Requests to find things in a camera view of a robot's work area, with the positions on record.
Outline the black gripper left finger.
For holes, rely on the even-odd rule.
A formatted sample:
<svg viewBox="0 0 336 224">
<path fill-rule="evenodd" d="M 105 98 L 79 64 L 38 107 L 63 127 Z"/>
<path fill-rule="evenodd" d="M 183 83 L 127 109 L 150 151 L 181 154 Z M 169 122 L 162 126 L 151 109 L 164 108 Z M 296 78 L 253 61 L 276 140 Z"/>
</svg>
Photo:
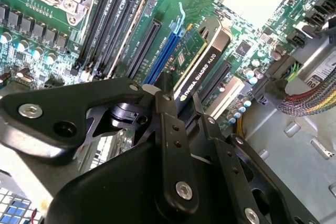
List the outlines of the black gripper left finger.
<svg viewBox="0 0 336 224">
<path fill-rule="evenodd" d="M 155 145 L 158 208 L 196 210 L 195 175 L 172 76 L 160 74 L 154 89 L 150 93 L 124 77 L 6 95 L 1 99 L 1 144 L 67 164 L 85 144 L 132 129 L 133 146 Z"/>
</svg>

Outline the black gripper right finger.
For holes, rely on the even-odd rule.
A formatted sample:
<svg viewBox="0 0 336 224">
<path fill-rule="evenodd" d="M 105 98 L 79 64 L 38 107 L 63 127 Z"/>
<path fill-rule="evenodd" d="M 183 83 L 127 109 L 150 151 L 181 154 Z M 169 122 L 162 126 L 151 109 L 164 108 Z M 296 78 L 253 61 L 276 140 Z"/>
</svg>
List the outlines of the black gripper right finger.
<svg viewBox="0 0 336 224">
<path fill-rule="evenodd" d="M 215 188 L 226 191 L 229 223 L 318 223 L 284 182 L 241 137 L 224 137 L 216 120 L 204 114 L 198 95 L 192 98 L 202 140 L 192 153 L 209 158 L 216 170 Z"/>
</svg>

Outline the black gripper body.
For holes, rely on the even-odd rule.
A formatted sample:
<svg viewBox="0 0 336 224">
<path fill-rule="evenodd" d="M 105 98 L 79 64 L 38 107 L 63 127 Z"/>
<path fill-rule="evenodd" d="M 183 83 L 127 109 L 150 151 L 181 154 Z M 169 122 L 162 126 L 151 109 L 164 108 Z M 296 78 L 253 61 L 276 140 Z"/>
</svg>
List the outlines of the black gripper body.
<svg viewBox="0 0 336 224">
<path fill-rule="evenodd" d="M 192 153 L 198 192 L 196 210 L 160 210 L 155 201 L 158 183 L 155 145 L 145 142 L 70 181 L 53 199 L 47 223 L 229 223 L 226 191 L 216 189 L 216 170 L 209 158 Z"/>
</svg>

